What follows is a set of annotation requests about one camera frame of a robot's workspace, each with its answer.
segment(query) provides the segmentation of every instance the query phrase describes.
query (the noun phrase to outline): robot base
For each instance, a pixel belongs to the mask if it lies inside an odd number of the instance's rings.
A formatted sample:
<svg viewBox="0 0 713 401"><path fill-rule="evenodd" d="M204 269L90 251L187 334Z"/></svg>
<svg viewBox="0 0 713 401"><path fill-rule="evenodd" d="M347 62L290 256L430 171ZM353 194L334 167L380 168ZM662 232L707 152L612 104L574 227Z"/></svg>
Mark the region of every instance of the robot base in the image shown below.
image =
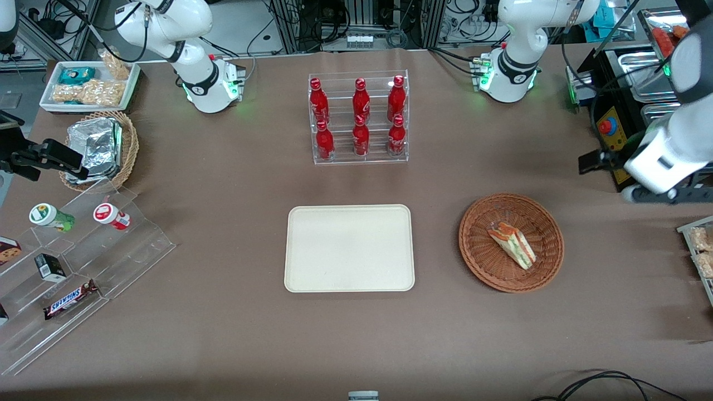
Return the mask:
<svg viewBox="0 0 713 401"><path fill-rule="evenodd" d="M502 52L503 49L494 49L490 53L481 54L479 65L471 62L471 71L483 74L483 76L473 77L473 87L476 91L485 92L497 101L514 103L525 97L525 93L533 87L537 71L533 72L529 81L512 83L498 66L498 57Z"/></svg>
<svg viewBox="0 0 713 401"><path fill-rule="evenodd" d="M218 80L204 95L191 93L186 86L183 89L188 100L203 113L217 113L228 107L234 101L242 100L245 87L245 70L238 70L234 64L227 61L213 61L218 67Z"/></svg>

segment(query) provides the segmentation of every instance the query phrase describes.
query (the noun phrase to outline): aluminum foil container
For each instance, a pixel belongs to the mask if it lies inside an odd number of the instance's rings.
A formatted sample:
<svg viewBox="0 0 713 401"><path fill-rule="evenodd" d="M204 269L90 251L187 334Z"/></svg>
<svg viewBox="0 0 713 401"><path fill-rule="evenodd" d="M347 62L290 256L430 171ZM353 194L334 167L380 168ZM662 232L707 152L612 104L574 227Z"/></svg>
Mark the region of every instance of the aluminum foil container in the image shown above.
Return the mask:
<svg viewBox="0 0 713 401"><path fill-rule="evenodd" d="M89 175L78 180L67 174L67 181L81 184L112 178L121 160L121 125L114 118L100 117L79 121L67 129L69 147L83 155L82 166Z"/></svg>

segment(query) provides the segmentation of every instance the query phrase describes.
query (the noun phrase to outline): label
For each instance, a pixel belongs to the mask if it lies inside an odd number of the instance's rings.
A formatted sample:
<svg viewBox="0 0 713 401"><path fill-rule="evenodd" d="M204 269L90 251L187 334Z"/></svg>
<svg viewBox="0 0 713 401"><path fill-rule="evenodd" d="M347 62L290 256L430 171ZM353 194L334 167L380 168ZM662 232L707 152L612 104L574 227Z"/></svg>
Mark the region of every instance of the label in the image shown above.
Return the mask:
<svg viewBox="0 0 713 401"><path fill-rule="evenodd" d="M49 275L49 273L50 273L49 266L44 265L40 268L40 275L42 276L42 278L47 277Z"/></svg>
<svg viewBox="0 0 713 401"><path fill-rule="evenodd" d="M104 203L99 205L94 211L94 217L98 220L106 220L111 215L111 206Z"/></svg>
<svg viewBox="0 0 713 401"><path fill-rule="evenodd" d="M42 221L45 217L49 215L49 208L45 205L36 206L32 209L32 222L36 223Z"/></svg>
<svg viewBox="0 0 713 401"><path fill-rule="evenodd" d="M52 304L52 306L49 308L49 314L51 315L60 309L68 307L69 305L74 305L75 303L77 303L75 299L78 298L81 294L82 288L80 287L72 291L71 293L65 295L64 298Z"/></svg>

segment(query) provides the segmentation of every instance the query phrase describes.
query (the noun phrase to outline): small box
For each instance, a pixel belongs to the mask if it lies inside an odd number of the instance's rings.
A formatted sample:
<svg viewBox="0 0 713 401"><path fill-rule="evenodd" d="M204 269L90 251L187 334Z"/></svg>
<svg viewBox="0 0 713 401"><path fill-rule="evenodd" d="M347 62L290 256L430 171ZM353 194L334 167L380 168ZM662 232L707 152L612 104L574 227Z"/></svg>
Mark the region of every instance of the small box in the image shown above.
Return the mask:
<svg viewBox="0 0 713 401"><path fill-rule="evenodd" d="M35 264L37 269L40 270L42 280L59 283L67 278L67 274L62 270L62 264L54 256L40 253L35 257Z"/></svg>
<svg viewBox="0 0 713 401"><path fill-rule="evenodd" d="M10 320L10 317L7 315L7 312L5 312L5 309L3 309L2 305L0 305L0 326L5 324L8 320Z"/></svg>
<svg viewBox="0 0 713 401"><path fill-rule="evenodd" d="M0 266L15 258L21 251L22 249L17 241L0 237Z"/></svg>

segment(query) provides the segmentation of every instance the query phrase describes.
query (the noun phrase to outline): bread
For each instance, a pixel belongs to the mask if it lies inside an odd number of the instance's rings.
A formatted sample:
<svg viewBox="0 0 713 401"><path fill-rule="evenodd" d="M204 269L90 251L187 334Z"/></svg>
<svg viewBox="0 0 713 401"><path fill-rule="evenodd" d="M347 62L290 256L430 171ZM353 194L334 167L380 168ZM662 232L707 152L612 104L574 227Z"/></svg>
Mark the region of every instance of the bread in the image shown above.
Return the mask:
<svg viewBox="0 0 713 401"><path fill-rule="evenodd" d="M698 255L693 255L693 260L696 261L703 277L713 278L713 255L708 252L701 252Z"/></svg>
<svg viewBox="0 0 713 401"><path fill-rule="evenodd" d="M488 229L488 234L523 269L529 269L537 260L530 244L525 239L525 235L517 228L500 222L493 224Z"/></svg>

